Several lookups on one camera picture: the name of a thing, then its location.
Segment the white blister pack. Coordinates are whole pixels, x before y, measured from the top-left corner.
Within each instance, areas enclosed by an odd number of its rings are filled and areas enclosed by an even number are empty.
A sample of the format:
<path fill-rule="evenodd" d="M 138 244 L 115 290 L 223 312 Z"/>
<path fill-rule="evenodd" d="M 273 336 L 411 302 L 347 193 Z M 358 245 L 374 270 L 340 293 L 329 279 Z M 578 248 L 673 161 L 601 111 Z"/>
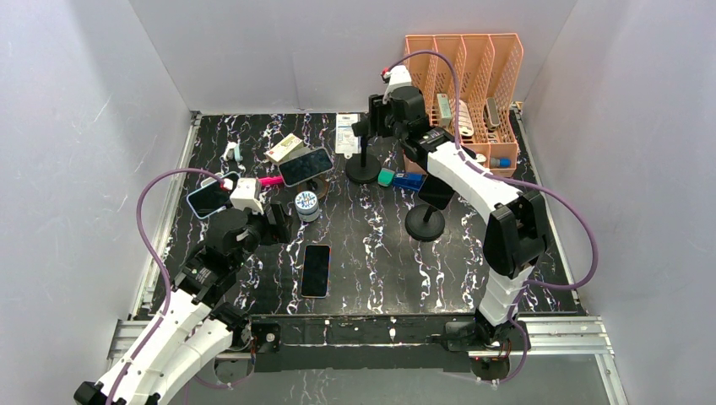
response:
<path fill-rule="evenodd" d="M 334 152 L 350 159 L 361 151 L 360 139 L 354 134 L 352 125 L 360 119 L 359 114 L 337 114 Z"/>

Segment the black phone stand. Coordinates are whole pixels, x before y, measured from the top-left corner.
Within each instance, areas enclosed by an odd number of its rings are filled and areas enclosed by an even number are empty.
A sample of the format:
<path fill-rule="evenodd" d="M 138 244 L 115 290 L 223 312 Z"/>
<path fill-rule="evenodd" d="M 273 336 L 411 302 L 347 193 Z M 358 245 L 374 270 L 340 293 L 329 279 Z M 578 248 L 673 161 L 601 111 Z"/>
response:
<path fill-rule="evenodd" d="M 445 218 L 429 204 L 416 205 L 408 211 L 404 227 L 414 240 L 432 242 L 443 234 Z"/>
<path fill-rule="evenodd" d="M 367 118 L 361 118 L 351 128 L 360 140 L 360 153 L 347 159 L 344 172 L 356 184 L 373 183 L 379 177 L 382 166 L 377 157 L 368 152 L 368 143 L 372 137 L 370 122 Z"/>

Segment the dark item in organizer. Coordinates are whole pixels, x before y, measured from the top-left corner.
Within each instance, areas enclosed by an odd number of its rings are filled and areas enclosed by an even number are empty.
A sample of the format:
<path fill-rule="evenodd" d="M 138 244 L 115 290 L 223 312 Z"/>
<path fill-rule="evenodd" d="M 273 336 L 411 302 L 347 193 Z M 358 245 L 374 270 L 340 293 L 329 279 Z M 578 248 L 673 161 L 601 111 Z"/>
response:
<path fill-rule="evenodd" d="M 500 112 L 497 108 L 496 99 L 494 97 L 488 97 L 485 100 L 483 118 L 485 128 L 488 132 L 494 132 L 501 125 Z"/>

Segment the purple smartphone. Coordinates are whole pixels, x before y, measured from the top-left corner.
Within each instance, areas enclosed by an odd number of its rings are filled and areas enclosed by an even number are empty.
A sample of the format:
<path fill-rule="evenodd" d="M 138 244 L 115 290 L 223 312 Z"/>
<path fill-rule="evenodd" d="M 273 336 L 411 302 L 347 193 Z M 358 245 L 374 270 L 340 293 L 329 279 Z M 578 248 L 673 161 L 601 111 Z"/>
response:
<path fill-rule="evenodd" d="M 321 299 L 328 294 L 331 248 L 309 245 L 304 251 L 300 294 L 304 298 Z"/>

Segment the pink marker pen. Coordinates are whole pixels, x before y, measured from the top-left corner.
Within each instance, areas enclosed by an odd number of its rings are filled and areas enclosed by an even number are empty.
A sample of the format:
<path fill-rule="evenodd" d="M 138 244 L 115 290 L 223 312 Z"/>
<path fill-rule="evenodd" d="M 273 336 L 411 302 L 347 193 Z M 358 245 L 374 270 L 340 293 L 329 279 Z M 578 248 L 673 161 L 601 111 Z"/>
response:
<path fill-rule="evenodd" d="M 283 186 L 285 184 L 284 179 L 282 176 L 266 176 L 258 179 L 261 187 L 271 187 L 271 186 Z"/>

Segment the white item in organizer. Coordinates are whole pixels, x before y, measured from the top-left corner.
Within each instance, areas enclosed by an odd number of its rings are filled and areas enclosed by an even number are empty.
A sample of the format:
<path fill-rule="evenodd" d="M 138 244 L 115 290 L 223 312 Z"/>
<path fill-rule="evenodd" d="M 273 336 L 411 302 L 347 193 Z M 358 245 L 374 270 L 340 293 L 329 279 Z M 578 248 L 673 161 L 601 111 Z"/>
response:
<path fill-rule="evenodd" d="M 458 133 L 462 139 L 469 139 L 475 135 L 475 127 L 469 113 L 469 107 L 463 101 L 459 101 L 458 107 Z"/>

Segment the grey item in organizer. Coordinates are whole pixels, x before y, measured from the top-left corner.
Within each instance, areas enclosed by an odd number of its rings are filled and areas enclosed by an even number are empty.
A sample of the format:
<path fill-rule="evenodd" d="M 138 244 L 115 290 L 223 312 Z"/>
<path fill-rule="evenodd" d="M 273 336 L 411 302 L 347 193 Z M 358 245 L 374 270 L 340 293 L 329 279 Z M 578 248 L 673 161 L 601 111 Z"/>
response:
<path fill-rule="evenodd" d="M 450 126 L 452 119 L 453 119 L 451 100 L 449 99 L 447 94 L 437 93 L 436 94 L 436 103 L 437 103 L 438 125 L 440 127 L 447 128 Z"/>

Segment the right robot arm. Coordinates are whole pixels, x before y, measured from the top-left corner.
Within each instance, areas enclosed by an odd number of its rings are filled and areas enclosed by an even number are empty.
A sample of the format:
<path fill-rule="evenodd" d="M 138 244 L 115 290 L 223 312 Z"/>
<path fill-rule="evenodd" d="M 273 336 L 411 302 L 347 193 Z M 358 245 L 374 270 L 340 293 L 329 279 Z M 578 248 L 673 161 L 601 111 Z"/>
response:
<path fill-rule="evenodd" d="M 489 267 L 486 291 L 472 322 L 446 325 L 449 348 L 496 349 L 517 326 L 517 299 L 523 284 L 551 242 L 545 199 L 521 192 L 507 179 L 492 179 L 466 148 L 442 127 L 430 123 L 420 90 L 412 85 L 387 97 L 368 99 L 367 136 L 399 140 L 404 154 L 426 173 L 419 197 L 423 204 L 405 217 L 407 233 L 434 241 L 445 230 L 441 211 L 458 194 L 484 220 L 483 256 Z"/>

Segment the blue stapler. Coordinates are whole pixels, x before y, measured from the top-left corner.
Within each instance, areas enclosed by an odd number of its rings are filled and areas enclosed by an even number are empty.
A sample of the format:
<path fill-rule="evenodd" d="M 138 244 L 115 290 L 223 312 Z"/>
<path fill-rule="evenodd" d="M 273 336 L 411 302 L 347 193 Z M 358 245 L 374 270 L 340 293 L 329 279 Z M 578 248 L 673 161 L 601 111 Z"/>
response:
<path fill-rule="evenodd" d="M 424 183 L 425 176 L 412 172 L 397 172 L 393 176 L 392 185 L 398 188 L 418 192 Z"/>

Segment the green small box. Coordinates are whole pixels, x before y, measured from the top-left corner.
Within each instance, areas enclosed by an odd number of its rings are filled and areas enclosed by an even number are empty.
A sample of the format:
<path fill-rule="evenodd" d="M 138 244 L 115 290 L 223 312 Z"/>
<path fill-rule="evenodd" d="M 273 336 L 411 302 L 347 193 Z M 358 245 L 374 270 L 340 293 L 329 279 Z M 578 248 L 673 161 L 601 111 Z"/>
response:
<path fill-rule="evenodd" d="M 394 176 L 395 172 L 393 170 L 381 169 L 378 174 L 377 183 L 379 186 L 388 187 L 392 184 Z"/>

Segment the black smartphone on right stand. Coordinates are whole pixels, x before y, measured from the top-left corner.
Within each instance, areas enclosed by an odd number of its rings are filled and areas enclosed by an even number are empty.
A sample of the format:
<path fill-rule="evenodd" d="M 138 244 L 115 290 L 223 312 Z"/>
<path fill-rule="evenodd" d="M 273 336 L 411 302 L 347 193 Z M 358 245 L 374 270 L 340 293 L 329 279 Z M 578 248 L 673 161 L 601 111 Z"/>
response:
<path fill-rule="evenodd" d="M 454 189 L 445 181 L 428 175 L 418 192 L 418 197 L 432 207 L 444 210 L 451 202 L 454 193 Z"/>

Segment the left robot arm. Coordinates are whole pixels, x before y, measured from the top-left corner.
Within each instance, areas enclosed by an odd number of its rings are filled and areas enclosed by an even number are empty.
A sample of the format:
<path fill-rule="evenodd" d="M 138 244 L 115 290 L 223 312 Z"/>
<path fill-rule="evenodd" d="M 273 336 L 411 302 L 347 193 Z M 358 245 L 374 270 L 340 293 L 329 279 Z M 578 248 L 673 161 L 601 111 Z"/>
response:
<path fill-rule="evenodd" d="M 263 213 L 214 214 L 204 238 L 171 282 L 168 304 L 98 381 L 84 381 L 77 404 L 167 404 L 210 360 L 252 341 L 251 317 L 223 301 L 260 246 L 290 242 L 292 219 L 280 202 Z"/>

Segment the white phone stand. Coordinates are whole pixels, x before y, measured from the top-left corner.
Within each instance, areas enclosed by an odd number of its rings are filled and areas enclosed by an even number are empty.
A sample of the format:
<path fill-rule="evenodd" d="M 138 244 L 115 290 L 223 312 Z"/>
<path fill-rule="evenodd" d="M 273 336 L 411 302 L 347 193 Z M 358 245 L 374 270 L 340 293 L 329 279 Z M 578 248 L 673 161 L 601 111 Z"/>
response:
<path fill-rule="evenodd" d="M 217 177 L 219 177 L 219 178 L 221 178 L 223 175 L 224 175 L 224 174 L 223 174 L 223 173 L 220 173 L 220 172 L 215 174 L 215 176 L 217 176 Z M 206 179 L 204 179 L 204 180 L 202 180 L 202 181 L 200 182 L 200 186 L 201 186 L 201 187 L 204 187 L 204 186 L 207 186 L 208 184 L 211 184 L 211 183 L 213 183 L 213 182 L 215 182 L 215 178 L 214 178 L 214 177 L 207 177 Z"/>

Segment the smartphone on back stand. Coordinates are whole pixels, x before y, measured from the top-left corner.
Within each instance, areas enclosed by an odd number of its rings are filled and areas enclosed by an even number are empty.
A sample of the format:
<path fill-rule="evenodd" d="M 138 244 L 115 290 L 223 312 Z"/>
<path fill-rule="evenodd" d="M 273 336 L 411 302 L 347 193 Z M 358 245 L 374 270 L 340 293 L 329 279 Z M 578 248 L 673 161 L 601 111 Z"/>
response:
<path fill-rule="evenodd" d="M 334 162 L 325 148 L 311 151 L 288 159 L 279 164 L 279 173 L 287 187 L 296 186 L 331 171 Z"/>

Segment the orange file organizer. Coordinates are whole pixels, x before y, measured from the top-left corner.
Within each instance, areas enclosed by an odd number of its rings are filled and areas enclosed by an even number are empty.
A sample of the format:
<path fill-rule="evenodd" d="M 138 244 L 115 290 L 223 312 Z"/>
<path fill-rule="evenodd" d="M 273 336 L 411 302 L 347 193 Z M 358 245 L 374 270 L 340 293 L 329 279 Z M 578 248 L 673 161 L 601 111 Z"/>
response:
<path fill-rule="evenodd" d="M 407 35 L 404 53 L 436 51 L 455 67 L 460 82 L 459 98 L 469 107 L 475 135 L 462 139 L 463 146 L 487 158 L 492 173 L 511 177 L 517 168 L 519 146 L 510 123 L 513 91 L 523 60 L 523 46 L 516 33 Z M 501 125 L 494 132 L 485 128 L 483 111 L 488 97 L 496 99 Z M 509 168 L 493 169 L 490 158 L 509 158 Z"/>

